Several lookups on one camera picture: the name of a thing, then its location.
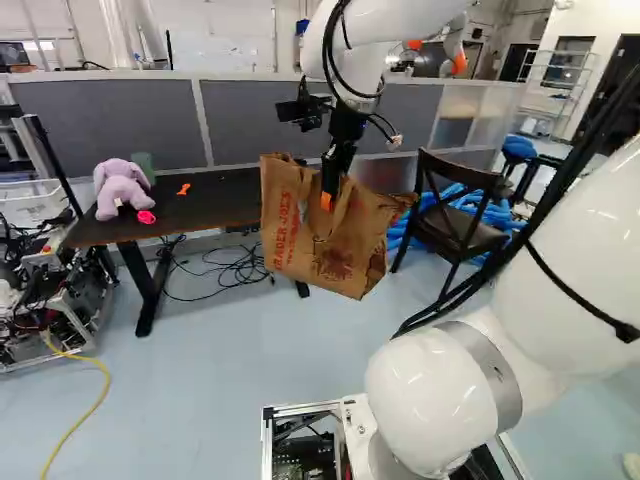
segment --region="brown paper bag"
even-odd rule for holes
[[[333,212],[326,212],[317,170],[270,154],[260,157],[260,173],[269,270],[358,300],[384,277],[387,229],[416,194],[378,195],[345,176]]]

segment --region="yellow cable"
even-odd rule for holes
[[[47,346],[51,350],[53,350],[58,355],[62,355],[63,357],[67,357],[67,358],[72,358],[74,360],[82,360],[84,362],[93,363],[96,367],[100,369],[102,373],[104,373],[104,378],[105,378],[104,387],[102,387],[102,392],[100,393],[98,400],[96,400],[96,402],[91,406],[91,408],[87,411],[87,413],[85,413],[82,417],[80,417],[80,419],[69,429],[69,431],[67,431],[67,433],[64,434],[64,436],[60,439],[60,441],[56,445],[56,448],[53,450],[53,453],[51,453],[51,455],[49,456],[49,459],[47,460],[47,463],[42,469],[42,473],[40,474],[40,480],[46,480],[47,473],[51,468],[51,464],[55,460],[58,453],[60,453],[60,450],[62,449],[62,446],[64,445],[64,443],[69,439],[69,437],[73,434],[73,432],[78,430],[78,428],[80,428],[80,425],[82,425],[84,421],[87,418],[89,418],[93,412],[97,410],[97,408],[102,404],[105,397],[107,396],[107,393],[109,393],[109,387],[111,386],[111,373],[109,372],[109,369],[105,366],[105,364],[96,358],[88,358],[88,357],[82,357],[80,355],[72,355],[70,353],[63,352],[58,348],[56,348],[56,346],[51,342],[51,333],[49,332],[49,330],[42,332],[42,340],[44,341],[44,343],[47,344]]]

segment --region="wooden chair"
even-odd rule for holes
[[[466,188],[455,195],[441,198],[440,190],[433,174],[450,182],[463,184]],[[447,294],[458,267],[477,255],[500,250],[509,236],[500,230],[482,223],[482,215],[492,198],[500,196],[504,178],[497,172],[485,172],[464,167],[438,158],[421,148],[418,153],[415,192],[422,197],[423,181],[426,177],[435,195],[436,203],[420,212],[420,200],[411,208],[407,230],[398,254],[391,267],[395,273],[404,258],[412,237],[434,249],[442,258],[451,263],[452,268],[445,280],[438,299]],[[475,215],[463,212],[449,205],[475,190],[482,190],[482,200]]]

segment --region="desk leg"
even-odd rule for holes
[[[153,328],[158,302],[169,274],[172,252],[163,252],[152,278],[136,242],[118,243],[118,250],[120,250],[122,259],[126,263],[129,272],[131,272],[131,277],[138,287],[140,295],[142,295],[143,304],[136,327],[136,337],[146,337]]]

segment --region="stuffed animal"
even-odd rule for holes
[[[148,210],[156,204],[142,189],[151,188],[142,169],[121,158],[98,164],[93,170],[93,184],[98,196],[96,219],[102,222],[117,217],[118,207],[124,203],[136,210]]]

